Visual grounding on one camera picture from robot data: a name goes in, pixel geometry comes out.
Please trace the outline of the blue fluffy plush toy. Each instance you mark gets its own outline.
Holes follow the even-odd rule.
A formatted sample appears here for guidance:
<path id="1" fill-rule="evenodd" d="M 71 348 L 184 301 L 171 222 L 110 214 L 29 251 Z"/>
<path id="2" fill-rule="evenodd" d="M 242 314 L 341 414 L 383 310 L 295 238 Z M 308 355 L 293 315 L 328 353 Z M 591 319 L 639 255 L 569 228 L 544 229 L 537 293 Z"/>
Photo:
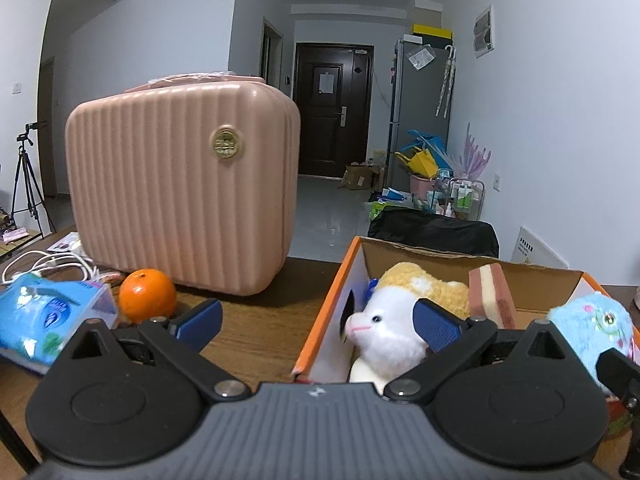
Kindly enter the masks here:
<path id="1" fill-rule="evenodd" d="M 600 292 L 570 300 L 549 310 L 546 318 L 561 332 L 594 382 L 607 396 L 613 393 L 600 382 L 597 360 L 602 352 L 615 349 L 639 363 L 634 340 L 634 323 L 629 312 L 616 300 Z"/>

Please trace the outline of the blue tissue pack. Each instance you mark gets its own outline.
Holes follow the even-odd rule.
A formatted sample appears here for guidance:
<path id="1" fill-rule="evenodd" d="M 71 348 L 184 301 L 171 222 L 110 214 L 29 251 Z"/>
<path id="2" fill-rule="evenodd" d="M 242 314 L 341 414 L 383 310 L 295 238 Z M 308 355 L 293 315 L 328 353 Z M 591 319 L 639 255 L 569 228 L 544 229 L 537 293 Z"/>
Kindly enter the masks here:
<path id="1" fill-rule="evenodd" d="M 1 293 L 1 356 L 46 374 L 66 342 L 88 318 L 118 322 L 111 287 L 98 282 L 57 282 L 26 273 Z"/>

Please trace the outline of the white and yellow plush toy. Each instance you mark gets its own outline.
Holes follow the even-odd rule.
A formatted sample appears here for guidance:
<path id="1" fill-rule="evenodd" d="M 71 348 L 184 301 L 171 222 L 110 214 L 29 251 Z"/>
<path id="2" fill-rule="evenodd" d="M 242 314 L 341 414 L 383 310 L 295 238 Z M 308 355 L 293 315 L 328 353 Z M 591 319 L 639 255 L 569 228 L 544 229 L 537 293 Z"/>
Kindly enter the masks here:
<path id="1" fill-rule="evenodd" d="M 425 359 L 428 345 L 413 327 L 413 307 L 421 299 L 458 318 L 470 315 L 468 286 L 434 278 L 413 262 L 395 264 L 372 286 L 364 308 L 341 322 L 341 336 L 357 349 L 350 382 L 370 382 L 382 392 Z"/>

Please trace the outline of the white board against wall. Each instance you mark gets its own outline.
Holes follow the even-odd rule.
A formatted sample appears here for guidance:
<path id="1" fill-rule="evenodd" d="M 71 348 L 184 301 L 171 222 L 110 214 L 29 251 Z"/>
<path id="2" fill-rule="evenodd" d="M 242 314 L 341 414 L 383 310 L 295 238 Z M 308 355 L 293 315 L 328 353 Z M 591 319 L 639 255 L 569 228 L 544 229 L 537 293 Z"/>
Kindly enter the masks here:
<path id="1" fill-rule="evenodd" d="M 526 226 L 521 226 L 516 237 L 511 261 L 513 263 L 532 264 L 533 266 L 545 266 L 546 268 L 565 269 L 570 266 L 557 255 L 549 246 L 529 231 Z"/>

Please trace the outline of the grey refrigerator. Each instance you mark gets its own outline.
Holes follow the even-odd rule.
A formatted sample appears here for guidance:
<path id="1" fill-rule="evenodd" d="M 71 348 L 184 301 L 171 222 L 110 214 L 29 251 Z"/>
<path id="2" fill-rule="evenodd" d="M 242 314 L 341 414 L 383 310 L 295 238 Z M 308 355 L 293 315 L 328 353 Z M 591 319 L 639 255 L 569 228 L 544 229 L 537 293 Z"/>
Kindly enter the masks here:
<path id="1" fill-rule="evenodd" d="M 439 136 L 447 143 L 449 119 L 436 115 L 440 89 L 445 77 L 452 41 L 448 38 L 420 35 L 396 42 L 392 70 L 390 130 L 388 130 L 385 185 L 398 191 L 409 191 L 407 167 L 395 156 L 413 141 L 409 130 Z"/>

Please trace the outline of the yellow box on fridge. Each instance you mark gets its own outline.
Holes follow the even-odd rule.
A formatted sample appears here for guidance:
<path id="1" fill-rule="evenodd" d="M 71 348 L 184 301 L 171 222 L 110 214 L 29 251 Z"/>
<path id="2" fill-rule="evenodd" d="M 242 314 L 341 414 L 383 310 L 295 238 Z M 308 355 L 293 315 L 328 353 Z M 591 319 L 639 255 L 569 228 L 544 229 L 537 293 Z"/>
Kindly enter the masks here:
<path id="1" fill-rule="evenodd" d="M 447 40 L 452 39 L 451 30 L 434 27 L 434 26 L 413 24 L 411 32 L 413 33 L 413 35 L 432 36 L 432 37 L 438 37 L 438 38 L 447 39 Z"/>

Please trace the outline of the brown cardboard box on floor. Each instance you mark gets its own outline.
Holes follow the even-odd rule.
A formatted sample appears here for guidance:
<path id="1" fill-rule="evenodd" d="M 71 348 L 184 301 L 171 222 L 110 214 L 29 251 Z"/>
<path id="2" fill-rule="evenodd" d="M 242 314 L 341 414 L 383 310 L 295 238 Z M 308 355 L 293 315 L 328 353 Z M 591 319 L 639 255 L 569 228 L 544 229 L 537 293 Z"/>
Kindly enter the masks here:
<path id="1" fill-rule="evenodd" d="M 378 165 L 347 165 L 340 187 L 349 191 L 379 191 L 384 180 L 384 168 Z"/>

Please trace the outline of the dark brown entrance door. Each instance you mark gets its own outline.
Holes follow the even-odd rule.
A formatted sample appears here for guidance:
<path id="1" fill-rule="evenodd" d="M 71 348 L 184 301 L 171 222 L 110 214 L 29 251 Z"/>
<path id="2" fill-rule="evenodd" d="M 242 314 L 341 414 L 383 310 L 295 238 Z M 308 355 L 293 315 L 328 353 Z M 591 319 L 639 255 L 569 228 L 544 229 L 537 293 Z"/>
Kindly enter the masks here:
<path id="1" fill-rule="evenodd" d="M 373 53 L 363 44 L 296 44 L 301 174 L 339 178 L 347 166 L 366 160 Z"/>

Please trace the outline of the metal trolley with bottles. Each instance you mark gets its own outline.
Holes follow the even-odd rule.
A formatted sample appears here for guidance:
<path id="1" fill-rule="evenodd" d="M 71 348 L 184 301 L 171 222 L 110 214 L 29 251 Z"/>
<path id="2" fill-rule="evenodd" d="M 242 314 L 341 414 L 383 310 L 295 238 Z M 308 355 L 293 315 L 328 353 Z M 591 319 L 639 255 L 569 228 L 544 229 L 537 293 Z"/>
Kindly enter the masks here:
<path id="1" fill-rule="evenodd" d="M 426 192 L 426 209 L 449 218 L 477 221 L 482 212 L 485 185 L 480 180 L 435 179 Z"/>

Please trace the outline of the orange fruit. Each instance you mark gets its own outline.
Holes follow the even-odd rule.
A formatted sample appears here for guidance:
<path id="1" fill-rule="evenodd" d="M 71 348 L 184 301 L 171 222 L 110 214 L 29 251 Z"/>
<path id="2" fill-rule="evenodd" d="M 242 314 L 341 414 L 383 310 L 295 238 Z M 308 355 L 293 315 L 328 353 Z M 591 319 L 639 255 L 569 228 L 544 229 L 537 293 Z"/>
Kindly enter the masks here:
<path id="1" fill-rule="evenodd" d="M 157 269 L 139 269 L 129 274 L 118 291 L 120 313 L 131 323 L 150 318 L 170 318 L 177 305 L 177 292 L 168 276 Z"/>

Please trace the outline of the pink ribbed suitcase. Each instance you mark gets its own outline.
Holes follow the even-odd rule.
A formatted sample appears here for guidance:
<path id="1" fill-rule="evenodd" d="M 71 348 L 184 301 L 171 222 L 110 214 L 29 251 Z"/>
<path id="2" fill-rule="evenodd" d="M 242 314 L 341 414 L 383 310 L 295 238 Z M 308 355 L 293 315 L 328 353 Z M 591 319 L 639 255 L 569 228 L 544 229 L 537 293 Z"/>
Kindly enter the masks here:
<path id="1" fill-rule="evenodd" d="M 65 127 L 82 247 L 234 296 L 266 289 L 291 247 L 300 115 L 262 78 L 169 76 L 82 103 Z"/>

